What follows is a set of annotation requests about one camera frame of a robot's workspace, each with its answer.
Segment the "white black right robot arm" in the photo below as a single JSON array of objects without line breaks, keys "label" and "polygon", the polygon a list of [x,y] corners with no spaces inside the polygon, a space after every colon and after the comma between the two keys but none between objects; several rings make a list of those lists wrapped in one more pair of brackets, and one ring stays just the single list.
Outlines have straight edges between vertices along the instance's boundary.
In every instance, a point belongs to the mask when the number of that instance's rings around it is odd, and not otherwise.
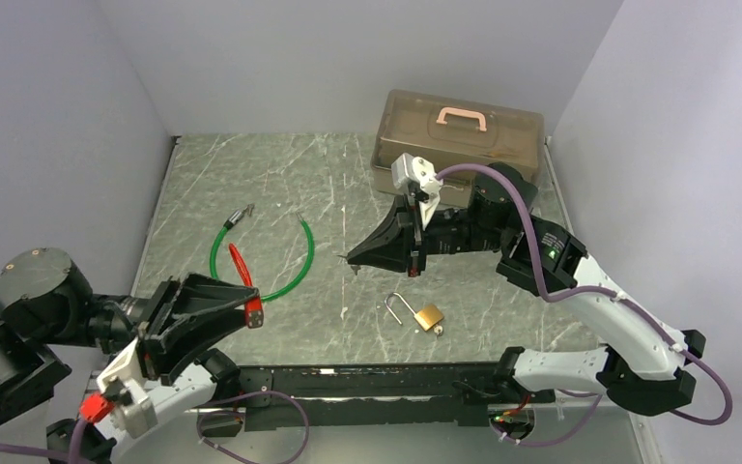
[{"label": "white black right robot arm", "polygon": [[392,167],[399,194],[377,228],[347,254],[354,268],[419,276],[431,255],[499,254],[496,271],[509,283],[549,304],[567,308],[602,339],[599,348],[546,353],[509,347],[484,395],[523,401],[567,390],[604,395],[638,415],[676,413],[695,395],[705,337],[660,321],[602,270],[584,244],[563,226],[535,217],[536,186],[513,167],[456,164],[474,173],[469,203],[442,208],[448,169],[404,155]]}]

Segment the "brass padlock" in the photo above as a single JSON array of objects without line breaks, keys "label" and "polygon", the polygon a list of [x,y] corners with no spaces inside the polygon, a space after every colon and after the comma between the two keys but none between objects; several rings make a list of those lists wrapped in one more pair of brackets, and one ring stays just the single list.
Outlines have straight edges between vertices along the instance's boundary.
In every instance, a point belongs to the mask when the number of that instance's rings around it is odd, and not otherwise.
[{"label": "brass padlock", "polygon": [[402,325],[403,322],[402,322],[402,319],[394,311],[394,308],[392,307],[393,300],[400,301],[405,306],[405,308],[411,313],[417,325],[425,332],[429,332],[429,331],[433,332],[433,329],[435,326],[437,325],[442,326],[444,315],[434,304],[428,304],[420,310],[414,310],[412,306],[404,299],[404,297],[401,294],[397,292],[391,292],[385,297],[384,305],[388,313],[394,318],[394,320],[399,325]]}]

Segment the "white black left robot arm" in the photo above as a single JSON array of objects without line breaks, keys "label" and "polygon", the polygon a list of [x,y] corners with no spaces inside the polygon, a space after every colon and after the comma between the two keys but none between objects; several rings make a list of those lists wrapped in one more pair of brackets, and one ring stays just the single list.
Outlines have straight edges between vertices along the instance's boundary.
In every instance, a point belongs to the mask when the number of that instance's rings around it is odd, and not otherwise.
[{"label": "white black left robot arm", "polygon": [[[240,371],[216,344],[260,324],[249,309],[259,298],[195,273],[148,298],[99,294],[60,248],[12,258],[0,273],[0,463],[109,463],[190,409],[231,403]],[[56,345],[108,363],[74,418],[47,424],[71,373]]]}]

